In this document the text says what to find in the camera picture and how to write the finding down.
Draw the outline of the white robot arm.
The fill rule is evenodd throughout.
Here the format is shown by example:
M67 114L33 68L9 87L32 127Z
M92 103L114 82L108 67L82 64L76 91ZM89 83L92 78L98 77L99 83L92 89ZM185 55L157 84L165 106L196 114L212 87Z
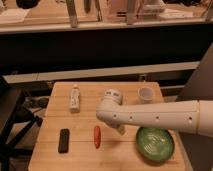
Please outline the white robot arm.
M133 125L213 137L213 101L209 100L122 105L122 94L108 89L96 117L115 129Z

